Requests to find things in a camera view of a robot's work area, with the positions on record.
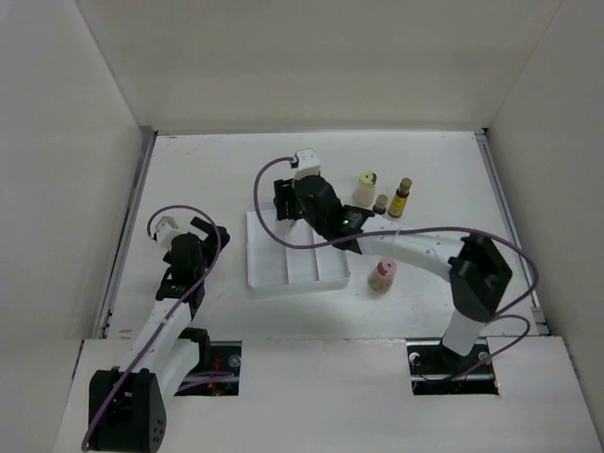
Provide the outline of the small yellow brown-capped bottle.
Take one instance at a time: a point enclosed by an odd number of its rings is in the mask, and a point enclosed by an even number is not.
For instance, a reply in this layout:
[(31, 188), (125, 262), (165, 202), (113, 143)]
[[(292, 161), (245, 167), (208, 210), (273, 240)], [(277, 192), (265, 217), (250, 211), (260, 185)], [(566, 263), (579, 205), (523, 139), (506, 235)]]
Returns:
[(372, 207), (373, 213), (377, 215), (384, 215), (388, 208), (388, 196), (386, 194), (380, 194), (377, 196), (375, 203)]

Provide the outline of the pink-capped spice jar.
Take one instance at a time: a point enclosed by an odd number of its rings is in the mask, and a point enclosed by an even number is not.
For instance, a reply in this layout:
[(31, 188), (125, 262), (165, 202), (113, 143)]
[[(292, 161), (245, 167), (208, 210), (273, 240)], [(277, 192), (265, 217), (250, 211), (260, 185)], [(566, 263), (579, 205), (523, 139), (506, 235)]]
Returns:
[(378, 293), (387, 293), (397, 272), (397, 262), (390, 258), (382, 258), (368, 277), (369, 287)]

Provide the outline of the white bottle silver cap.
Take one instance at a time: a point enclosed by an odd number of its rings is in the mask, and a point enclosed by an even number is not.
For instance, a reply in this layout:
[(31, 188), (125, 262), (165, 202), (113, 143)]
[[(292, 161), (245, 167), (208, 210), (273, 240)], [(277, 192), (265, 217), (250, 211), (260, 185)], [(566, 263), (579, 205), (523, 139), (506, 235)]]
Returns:
[(304, 211), (299, 207), (287, 208), (282, 212), (278, 221), (278, 230), (282, 237), (288, 236), (296, 227), (299, 220), (304, 217)]

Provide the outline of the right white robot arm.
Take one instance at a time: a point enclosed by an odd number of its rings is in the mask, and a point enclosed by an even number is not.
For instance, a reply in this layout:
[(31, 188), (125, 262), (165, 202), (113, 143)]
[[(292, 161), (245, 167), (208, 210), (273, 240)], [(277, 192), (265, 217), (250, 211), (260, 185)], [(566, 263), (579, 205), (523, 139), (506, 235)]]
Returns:
[(501, 238), (472, 228), (461, 237), (444, 237), (441, 227), (403, 230), (377, 213), (345, 205), (319, 174), (298, 175), (274, 183), (275, 221), (268, 225), (260, 209), (247, 216), (247, 271), (269, 299), (246, 301), (227, 294), (212, 308), (210, 320), (219, 334), (245, 338), (374, 338), (382, 326), (366, 328), (349, 297), (313, 299), (318, 283), (302, 281), (321, 264), (303, 255), (321, 253), (379, 257), (377, 274), (387, 277), (398, 264), (427, 271), (449, 283), (454, 310), (438, 349), (448, 373), (472, 361), (471, 349), (495, 319), (512, 270), (497, 249)]

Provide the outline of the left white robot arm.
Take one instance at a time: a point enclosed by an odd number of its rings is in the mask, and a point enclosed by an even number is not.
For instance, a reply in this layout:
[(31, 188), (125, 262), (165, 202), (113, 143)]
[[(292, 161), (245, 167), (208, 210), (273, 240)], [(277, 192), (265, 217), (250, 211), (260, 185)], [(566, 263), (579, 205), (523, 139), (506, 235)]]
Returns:
[(211, 366), (206, 330), (193, 318), (205, 296), (205, 279), (230, 241), (227, 229), (195, 217), (192, 230), (167, 216), (149, 231), (166, 251), (167, 269), (151, 314), (126, 354), (96, 371), (88, 391), (84, 452), (156, 452), (166, 432), (169, 400), (184, 378)]

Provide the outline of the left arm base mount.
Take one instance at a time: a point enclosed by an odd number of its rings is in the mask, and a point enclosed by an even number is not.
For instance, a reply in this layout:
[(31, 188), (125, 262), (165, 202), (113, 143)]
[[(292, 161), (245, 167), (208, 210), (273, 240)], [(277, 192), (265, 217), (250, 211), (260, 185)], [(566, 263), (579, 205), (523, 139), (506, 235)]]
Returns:
[(180, 384), (176, 396), (237, 396), (243, 345), (238, 341), (215, 342), (202, 328), (188, 327), (180, 339), (195, 343), (199, 362)]

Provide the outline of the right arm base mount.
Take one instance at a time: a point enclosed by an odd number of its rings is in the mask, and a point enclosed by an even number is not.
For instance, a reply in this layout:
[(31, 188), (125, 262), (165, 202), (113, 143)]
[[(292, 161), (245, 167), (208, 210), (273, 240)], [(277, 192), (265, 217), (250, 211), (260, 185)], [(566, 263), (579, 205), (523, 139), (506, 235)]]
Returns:
[(445, 348), (437, 340), (406, 343), (411, 391), (414, 395), (498, 395), (498, 384), (485, 339), (479, 339), (467, 356)]

